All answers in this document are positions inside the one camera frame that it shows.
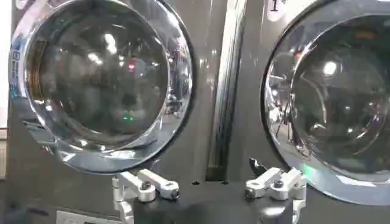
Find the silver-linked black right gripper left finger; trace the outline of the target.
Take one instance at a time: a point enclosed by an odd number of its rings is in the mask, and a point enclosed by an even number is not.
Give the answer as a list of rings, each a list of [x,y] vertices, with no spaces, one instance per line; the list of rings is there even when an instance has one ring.
[[[151,203],[159,195],[165,200],[180,198],[176,181],[167,180],[149,169],[141,169],[135,175],[121,172],[112,178],[113,207],[119,211],[122,223],[134,223],[132,202]]]

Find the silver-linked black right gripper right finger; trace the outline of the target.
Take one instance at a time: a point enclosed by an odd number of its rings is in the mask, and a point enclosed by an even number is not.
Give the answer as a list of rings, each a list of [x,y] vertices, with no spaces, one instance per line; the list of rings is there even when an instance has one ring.
[[[268,197],[272,203],[291,200],[291,219],[287,222],[298,224],[307,199],[307,180],[302,171],[296,168],[288,172],[278,167],[267,168],[254,158],[249,158],[249,166],[255,178],[245,183],[245,199],[254,201]]]

